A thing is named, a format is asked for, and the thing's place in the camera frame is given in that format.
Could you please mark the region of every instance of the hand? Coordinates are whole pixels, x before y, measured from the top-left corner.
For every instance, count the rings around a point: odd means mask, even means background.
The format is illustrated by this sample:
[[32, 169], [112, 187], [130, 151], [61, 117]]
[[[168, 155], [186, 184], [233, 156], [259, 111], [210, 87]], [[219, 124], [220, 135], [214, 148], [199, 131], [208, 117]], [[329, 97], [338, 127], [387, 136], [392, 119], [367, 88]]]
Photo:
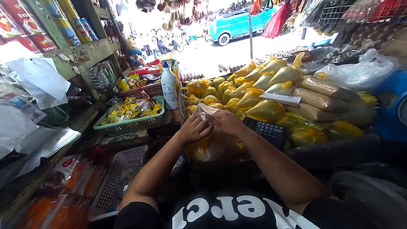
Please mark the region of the hand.
[[186, 146], [208, 137], [213, 128], [213, 124], [208, 120], [203, 121], [199, 114], [192, 114], [175, 135], [180, 143]]
[[207, 114], [206, 119], [217, 126], [222, 132], [240, 141], [242, 141], [241, 138], [245, 133], [250, 132], [250, 129], [236, 115], [227, 110], [218, 110], [212, 115]]

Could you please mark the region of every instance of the white plastic bottle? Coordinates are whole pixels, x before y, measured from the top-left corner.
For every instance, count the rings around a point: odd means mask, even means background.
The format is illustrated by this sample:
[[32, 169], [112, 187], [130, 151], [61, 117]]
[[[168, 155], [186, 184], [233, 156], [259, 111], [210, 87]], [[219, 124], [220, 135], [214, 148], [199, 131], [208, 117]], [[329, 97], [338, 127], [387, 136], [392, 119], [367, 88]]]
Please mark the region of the white plastic bottle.
[[167, 62], [163, 63], [163, 72], [161, 74], [161, 86], [167, 109], [175, 110], [178, 108], [178, 97], [176, 93], [177, 78], [168, 67]]

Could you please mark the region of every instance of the turquoise van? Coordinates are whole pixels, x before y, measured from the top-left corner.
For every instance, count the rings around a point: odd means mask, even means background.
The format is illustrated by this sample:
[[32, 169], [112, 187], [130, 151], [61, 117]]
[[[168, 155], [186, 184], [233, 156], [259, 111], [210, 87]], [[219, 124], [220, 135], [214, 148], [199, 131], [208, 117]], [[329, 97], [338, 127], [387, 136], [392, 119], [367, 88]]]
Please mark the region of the turquoise van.
[[[276, 9], [270, 8], [256, 16], [252, 16], [253, 32], [263, 30], [266, 23], [276, 11]], [[250, 7], [225, 15], [218, 15], [214, 21], [208, 23], [209, 40], [218, 42], [220, 46], [225, 46], [229, 43], [230, 39], [248, 35], [249, 13]]]

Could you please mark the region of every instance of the white plastic bag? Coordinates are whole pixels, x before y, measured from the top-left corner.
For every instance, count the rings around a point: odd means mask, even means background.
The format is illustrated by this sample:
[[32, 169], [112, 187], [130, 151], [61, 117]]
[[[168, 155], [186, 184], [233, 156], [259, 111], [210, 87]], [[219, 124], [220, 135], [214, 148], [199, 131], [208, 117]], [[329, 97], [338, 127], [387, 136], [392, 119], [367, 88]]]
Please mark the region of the white plastic bag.
[[399, 67], [397, 58], [381, 55], [376, 49], [369, 49], [359, 57], [357, 64], [328, 64], [317, 73], [327, 73], [324, 79], [330, 79], [351, 91], [372, 91]]

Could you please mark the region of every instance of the metal wire rack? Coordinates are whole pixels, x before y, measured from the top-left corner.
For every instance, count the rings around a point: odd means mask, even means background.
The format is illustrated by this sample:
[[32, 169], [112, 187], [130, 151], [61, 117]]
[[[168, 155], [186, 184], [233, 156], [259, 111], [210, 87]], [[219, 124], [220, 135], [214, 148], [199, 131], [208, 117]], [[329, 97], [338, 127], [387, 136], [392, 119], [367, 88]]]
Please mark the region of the metal wire rack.
[[325, 7], [322, 9], [319, 24], [340, 23], [375, 23], [375, 22], [407, 22], [407, 3], [404, 1], [372, 4], [353, 4], [345, 6]]

